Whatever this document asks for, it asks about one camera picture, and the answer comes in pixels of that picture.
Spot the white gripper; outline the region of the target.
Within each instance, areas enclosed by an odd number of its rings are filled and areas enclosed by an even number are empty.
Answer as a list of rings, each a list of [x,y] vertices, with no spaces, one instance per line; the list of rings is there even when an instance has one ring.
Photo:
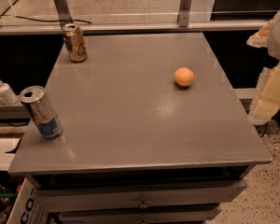
[[[251,35],[246,44],[254,48],[268,48],[270,56],[280,61],[280,10]],[[264,67],[259,75],[256,94],[249,107],[248,119],[253,125],[270,121],[280,109],[280,62],[273,69]]]

